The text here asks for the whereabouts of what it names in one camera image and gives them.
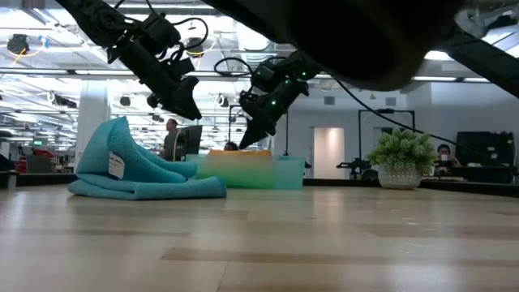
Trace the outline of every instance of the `person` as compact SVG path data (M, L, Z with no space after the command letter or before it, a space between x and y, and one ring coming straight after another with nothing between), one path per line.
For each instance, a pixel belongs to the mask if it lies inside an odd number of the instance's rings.
M170 118L165 124L165 129L168 131L168 135L164 138L164 148L161 150L161 157L167 161L172 161L174 159L173 149L175 141L178 138L177 136L181 135L181 133L178 133L180 129L178 129L177 126L178 122L174 118Z
M238 151L239 147L236 145L235 142L227 142L224 146L224 151Z
M451 148L447 144L438 146L438 160L435 163L435 175L446 175L451 167L460 167L461 163L452 153Z

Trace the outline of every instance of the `white door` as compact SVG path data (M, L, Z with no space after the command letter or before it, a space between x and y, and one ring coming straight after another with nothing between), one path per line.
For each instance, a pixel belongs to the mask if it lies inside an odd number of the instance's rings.
M345 162L343 128L314 128L314 178L345 179L345 169L336 166Z

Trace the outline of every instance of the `office ceiling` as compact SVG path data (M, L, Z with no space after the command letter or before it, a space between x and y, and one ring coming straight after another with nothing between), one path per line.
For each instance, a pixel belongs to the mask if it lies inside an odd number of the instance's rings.
M140 85L136 80L110 77L113 70L126 70L126 68L116 61L111 65L106 63L106 53L93 44L75 25L74 19L63 10L55 1L46 0L35 2L38 6L22 6L21 0L11 0L9 6L0 7L0 72L1 68L9 69L71 69L76 71L103 70L105 75L81 75L78 76L42 76L39 74L15 75L0 73L0 112L5 116L4 123L0 127L25 127L33 128L36 124L45 127L61 127L70 130L69 134L74 135L77 111L75 109L63 109L53 105L48 99L49 92L57 93L65 98L79 103L81 90L81 79L102 78L109 80L109 91L113 97L112 111L116 115L128 115L132 125L139 127L150 126L160 130L164 123L154 122L151 113L159 114L163 118L173 117L173 115L152 109L146 103L146 96L150 93L146 86ZM222 15L210 6L204 5L200 1L189 0L152 0L152 4L158 11L167 13L167 18L171 22L178 22L186 17L196 15L203 18L209 26L210 37L204 43L207 52L202 58L192 59L193 64L200 74L207 73L205 77L200 77L202 82L195 88L194 98L200 111L204 113L205 119L201 121L207 124L204 134L208 140L214 140L219 145L227 139L227 118L225 115L228 109L220 107L215 98L218 96L227 97L230 104L235 102L237 93L249 87L246 79L226 79L215 77L212 72L213 65L223 57L239 57L251 62L253 65L264 59L279 55L286 56L293 48L290 45L279 45L265 40L262 36L243 27L230 17ZM491 2L480 1L482 14L478 14L478 20L495 18L494 11L502 11L510 7L512 2ZM134 19L145 19L149 13L145 1L127 0L119 10ZM193 21L177 26L183 40L189 37L201 37L204 34L204 26ZM6 49L8 40L15 33L28 35L30 51L28 56L18 58ZM505 30L490 31L484 38L501 49L519 57L519 33L517 26ZM441 52L432 52L426 56L423 69L418 74L428 77L471 77L478 78L476 74L467 70L462 65L450 60ZM236 62L229 62L224 65L226 70L245 71ZM329 80L315 80L311 82L315 89L313 92L324 92L337 89L337 85ZM131 98L131 106L121 106L119 99L122 96ZM312 109L320 106L322 100L311 98L296 102L294 105L300 109ZM344 103L344 107L350 107L351 103ZM15 110L27 111L29 114L12 113ZM60 114L59 111L68 111L67 114ZM180 120L181 123L189 124L192 122ZM245 120L238 119L237 127L243 127ZM14 131L16 135L27 134ZM149 137L143 138L148 144L151 140L160 140L164 133L152 132ZM242 132L235 132L232 140L240 140Z

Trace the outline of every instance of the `white pillar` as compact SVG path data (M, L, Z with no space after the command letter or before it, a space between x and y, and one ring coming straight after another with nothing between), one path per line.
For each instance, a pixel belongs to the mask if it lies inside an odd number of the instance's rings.
M78 133L75 144L75 167L97 127L110 119L110 98L106 81L83 80L79 99Z

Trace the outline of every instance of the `potted plant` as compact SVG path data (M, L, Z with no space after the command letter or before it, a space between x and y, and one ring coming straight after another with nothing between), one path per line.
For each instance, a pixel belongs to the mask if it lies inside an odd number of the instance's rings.
M417 137L413 132L394 129L392 135L383 133L379 143L367 156L372 165L379 165L382 187L414 189L423 174L428 174L437 154L429 135Z

